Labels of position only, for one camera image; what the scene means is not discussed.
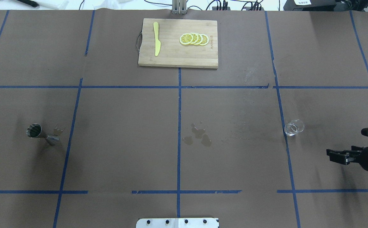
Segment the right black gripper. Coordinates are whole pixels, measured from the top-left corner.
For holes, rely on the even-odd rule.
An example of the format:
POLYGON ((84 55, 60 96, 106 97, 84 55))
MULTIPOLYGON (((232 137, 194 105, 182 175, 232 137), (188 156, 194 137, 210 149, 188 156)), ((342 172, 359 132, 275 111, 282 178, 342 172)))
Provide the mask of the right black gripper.
POLYGON ((360 166, 368 171, 368 146, 351 146, 351 150, 331 150, 327 149, 327 156, 331 162, 335 162, 342 165, 348 165, 351 162, 355 162, 358 157, 358 163, 360 166))

